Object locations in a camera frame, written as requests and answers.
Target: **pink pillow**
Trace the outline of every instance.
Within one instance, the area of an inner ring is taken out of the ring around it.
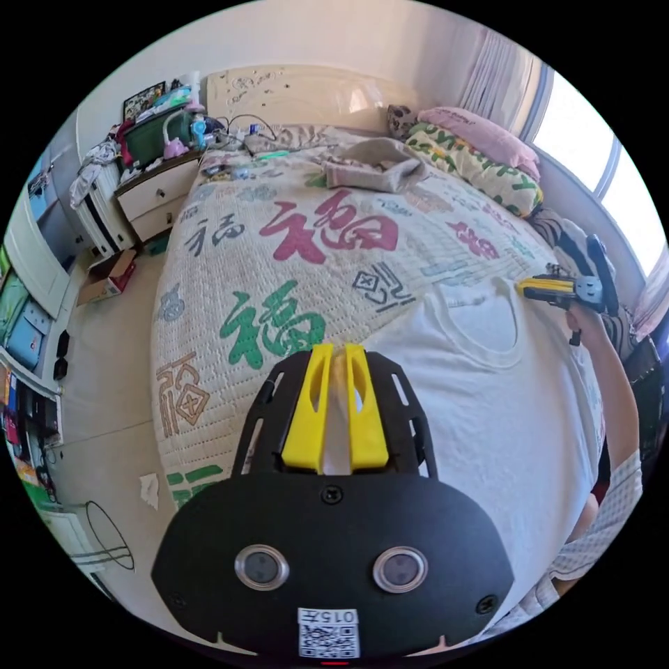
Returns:
[[[418,114],[418,121],[446,128],[496,162],[517,167],[539,182],[539,156],[497,123],[458,107],[434,107]]]

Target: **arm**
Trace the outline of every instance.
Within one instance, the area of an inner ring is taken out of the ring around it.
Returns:
[[[639,418],[622,363],[597,314],[575,305],[567,313],[567,323],[581,331],[597,377],[611,461],[610,485],[585,533],[562,547],[548,572],[517,606],[467,643],[509,631],[555,603],[604,554],[641,497]]]
[[[639,450],[639,414],[636,400],[618,354],[608,337],[590,350],[606,425],[611,471]]]
[[[639,450],[636,400],[600,315],[574,304],[567,312],[567,325],[572,330],[580,330],[581,341],[590,353],[601,394],[611,471],[614,471]]]

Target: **floor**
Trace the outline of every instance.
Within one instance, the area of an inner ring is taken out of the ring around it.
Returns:
[[[122,295],[76,308],[68,327],[69,370],[63,381],[64,445],[54,450],[49,469],[62,504],[93,500],[130,547],[134,571],[108,563],[98,572],[119,603],[143,620],[200,641],[177,625],[150,578],[174,515],[167,487],[159,487],[157,510],[139,495],[139,477],[156,473],[162,483],[149,365],[153,301],[164,258],[140,256]],[[118,545],[114,527],[95,507],[91,522],[107,548]],[[82,525],[88,530],[85,515]],[[91,543],[98,548],[94,537]],[[121,562],[130,565],[129,560]]]

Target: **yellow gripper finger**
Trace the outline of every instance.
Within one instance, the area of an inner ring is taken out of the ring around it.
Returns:
[[[530,277],[523,279],[516,284],[517,291],[522,295],[526,288],[534,288],[540,291],[554,291],[559,293],[572,293],[574,291],[573,281],[564,281],[562,279],[538,279]]]
[[[346,345],[346,387],[348,392],[348,448],[351,473],[361,469],[379,469],[388,462],[388,448],[383,435],[374,387],[364,348]],[[362,406],[357,408],[355,391]]]
[[[317,344],[312,350],[281,453],[287,467],[323,473],[332,348],[332,344]]]

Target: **bedspread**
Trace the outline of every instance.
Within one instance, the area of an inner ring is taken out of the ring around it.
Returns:
[[[555,262],[529,224],[457,177],[429,167],[398,194],[330,190],[322,159],[309,149],[251,163],[246,180],[200,180],[171,232],[151,383],[177,507],[229,476],[280,358],[362,341],[436,281],[518,279]]]

